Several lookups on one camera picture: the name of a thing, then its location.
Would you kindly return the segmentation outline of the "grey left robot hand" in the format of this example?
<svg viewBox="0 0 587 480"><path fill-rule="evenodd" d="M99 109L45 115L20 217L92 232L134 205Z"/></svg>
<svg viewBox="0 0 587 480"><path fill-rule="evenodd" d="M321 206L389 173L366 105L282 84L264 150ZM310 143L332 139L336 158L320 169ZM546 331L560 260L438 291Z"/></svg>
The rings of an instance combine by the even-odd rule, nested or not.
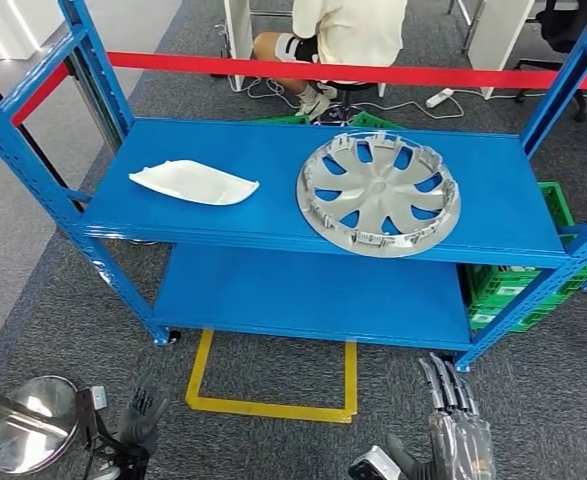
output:
<svg viewBox="0 0 587 480"><path fill-rule="evenodd" d="M170 403L171 391L166 385L159 383L150 371L144 372L119 416L115 438L153 456L158 448L158 424Z"/></svg>

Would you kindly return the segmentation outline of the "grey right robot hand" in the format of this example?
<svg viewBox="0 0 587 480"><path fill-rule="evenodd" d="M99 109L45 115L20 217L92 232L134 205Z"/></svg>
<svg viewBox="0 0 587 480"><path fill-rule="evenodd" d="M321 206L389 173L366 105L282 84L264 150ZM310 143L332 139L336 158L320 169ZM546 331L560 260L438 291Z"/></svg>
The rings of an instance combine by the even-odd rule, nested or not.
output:
<svg viewBox="0 0 587 480"><path fill-rule="evenodd" d="M433 412L429 416L432 458L418 461L398 437L387 437L388 454L408 479L495 479L490 424L456 367L434 353L419 363L429 386Z"/></svg>

